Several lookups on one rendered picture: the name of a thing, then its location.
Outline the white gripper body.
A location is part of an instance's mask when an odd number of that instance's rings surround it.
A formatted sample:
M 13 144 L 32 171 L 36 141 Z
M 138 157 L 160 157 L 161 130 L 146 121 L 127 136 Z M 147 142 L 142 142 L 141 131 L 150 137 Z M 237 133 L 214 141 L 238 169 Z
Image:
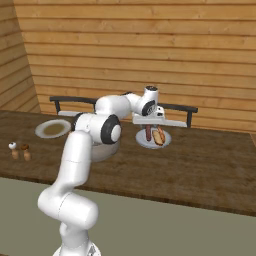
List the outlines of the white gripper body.
M 163 124 L 165 122 L 165 118 L 160 116 L 157 117 L 156 115 L 148 115 L 148 116 L 141 116 L 139 114 L 133 113 L 132 114 L 132 122 L 134 124 Z

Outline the orange hot dog bun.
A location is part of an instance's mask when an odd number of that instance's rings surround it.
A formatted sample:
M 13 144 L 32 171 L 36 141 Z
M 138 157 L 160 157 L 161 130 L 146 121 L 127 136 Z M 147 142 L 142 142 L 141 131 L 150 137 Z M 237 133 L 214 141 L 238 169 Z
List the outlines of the orange hot dog bun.
M 156 130 L 154 130 L 152 132 L 152 135 L 153 135 L 153 139 L 154 139 L 154 142 L 156 145 L 162 146 L 165 143 L 165 141 L 166 141 L 165 134 L 164 134 L 164 131 L 160 127 L 158 127 Z

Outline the grey metal bowl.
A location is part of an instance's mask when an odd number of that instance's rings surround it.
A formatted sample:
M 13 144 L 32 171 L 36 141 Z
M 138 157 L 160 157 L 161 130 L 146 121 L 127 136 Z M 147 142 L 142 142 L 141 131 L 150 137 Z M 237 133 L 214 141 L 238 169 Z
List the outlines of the grey metal bowl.
M 92 161 L 101 162 L 112 157 L 119 148 L 120 141 L 115 142 L 114 144 L 99 144 L 93 143 L 92 146 Z

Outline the white plate with brown centre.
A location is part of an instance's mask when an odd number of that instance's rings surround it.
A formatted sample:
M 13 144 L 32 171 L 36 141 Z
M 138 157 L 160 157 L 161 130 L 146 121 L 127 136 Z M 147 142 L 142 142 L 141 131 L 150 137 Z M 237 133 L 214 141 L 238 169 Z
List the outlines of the white plate with brown centre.
M 46 121 L 35 128 L 35 134 L 43 139 L 61 137 L 71 130 L 71 123 L 64 119 Z

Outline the wooden shaker with brown top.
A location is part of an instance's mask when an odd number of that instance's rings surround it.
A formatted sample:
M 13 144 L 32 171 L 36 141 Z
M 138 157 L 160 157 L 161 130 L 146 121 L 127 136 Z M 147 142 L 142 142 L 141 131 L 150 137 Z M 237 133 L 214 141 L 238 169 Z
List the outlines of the wooden shaker with brown top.
M 25 161 L 30 161 L 31 160 L 31 154 L 30 154 L 30 151 L 29 151 L 29 145 L 28 144 L 22 144 L 20 146 L 20 148 L 23 151 Z

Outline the wooden shaker with white top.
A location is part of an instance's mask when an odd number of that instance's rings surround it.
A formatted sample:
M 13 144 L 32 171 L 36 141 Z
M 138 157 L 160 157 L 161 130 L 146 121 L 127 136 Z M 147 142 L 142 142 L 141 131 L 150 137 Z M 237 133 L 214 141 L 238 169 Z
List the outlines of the wooden shaker with white top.
M 17 160 L 19 158 L 19 153 L 17 151 L 17 144 L 16 142 L 10 142 L 9 143 L 9 149 L 11 150 L 13 159 Z

